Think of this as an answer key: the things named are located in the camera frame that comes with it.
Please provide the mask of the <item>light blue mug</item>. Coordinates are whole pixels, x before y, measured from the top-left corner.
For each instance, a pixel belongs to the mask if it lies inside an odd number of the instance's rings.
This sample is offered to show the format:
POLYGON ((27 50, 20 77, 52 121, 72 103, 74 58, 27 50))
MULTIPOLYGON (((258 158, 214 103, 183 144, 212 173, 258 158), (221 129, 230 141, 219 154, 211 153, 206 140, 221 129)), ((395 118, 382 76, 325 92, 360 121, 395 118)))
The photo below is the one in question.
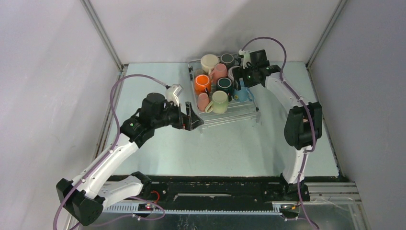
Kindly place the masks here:
POLYGON ((239 79, 233 91, 233 98, 237 102, 254 101, 255 97, 248 87, 245 86, 243 79, 239 79))

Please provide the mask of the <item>light green mug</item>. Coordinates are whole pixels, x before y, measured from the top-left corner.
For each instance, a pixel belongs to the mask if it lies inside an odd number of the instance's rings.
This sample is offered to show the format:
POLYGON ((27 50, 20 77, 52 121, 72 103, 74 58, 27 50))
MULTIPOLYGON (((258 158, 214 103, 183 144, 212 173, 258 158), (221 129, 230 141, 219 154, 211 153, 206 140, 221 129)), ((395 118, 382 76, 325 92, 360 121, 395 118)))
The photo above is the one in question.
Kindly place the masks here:
POLYGON ((212 95, 211 101, 205 107, 206 113, 223 114, 228 108, 228 95, 224 91, 215 91, 212 95))

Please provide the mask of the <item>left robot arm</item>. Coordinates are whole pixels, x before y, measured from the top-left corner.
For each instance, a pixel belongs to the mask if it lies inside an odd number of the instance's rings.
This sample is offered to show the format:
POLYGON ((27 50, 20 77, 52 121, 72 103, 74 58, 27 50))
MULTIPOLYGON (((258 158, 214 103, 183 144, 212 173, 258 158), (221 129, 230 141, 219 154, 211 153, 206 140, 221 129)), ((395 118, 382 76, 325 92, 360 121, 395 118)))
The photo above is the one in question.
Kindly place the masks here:
POLYGON ((204 121, 186 103, 186 113, 179 105, 160 93, 150 93, 141 108, 119 127, 114 142, 105 149, 81 174, 72 180, 62 178, 56 184, 59 210, 65 209, 83 226, 95 222, 109 206, 132 196, 147 199, 151 195, 151 180, 141 172, 105 185, 112 173, 147 140, 158 128, 171 126, 180 130, 195 130, 204 121))

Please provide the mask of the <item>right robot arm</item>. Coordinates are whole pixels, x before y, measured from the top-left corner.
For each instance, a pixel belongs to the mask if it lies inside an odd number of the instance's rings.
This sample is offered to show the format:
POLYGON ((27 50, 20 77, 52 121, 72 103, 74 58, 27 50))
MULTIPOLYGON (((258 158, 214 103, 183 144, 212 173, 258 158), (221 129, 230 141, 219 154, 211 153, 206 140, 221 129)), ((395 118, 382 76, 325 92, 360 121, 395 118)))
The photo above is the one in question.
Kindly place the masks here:
POLYGON ((315 150, 322 136, 322 106, 319 102, 304 99, 285 78, 277 65, 261 68, 236 67, 232 70, 238 86, 247 88, 261 85, 278 99, 287 112, 283 134, 289 146, 295 148, 295 159, 284 168, 284 184, 279 186, 279 196, 293 199, 298 189, 296 183, 304 179, 307 155, 315 150))

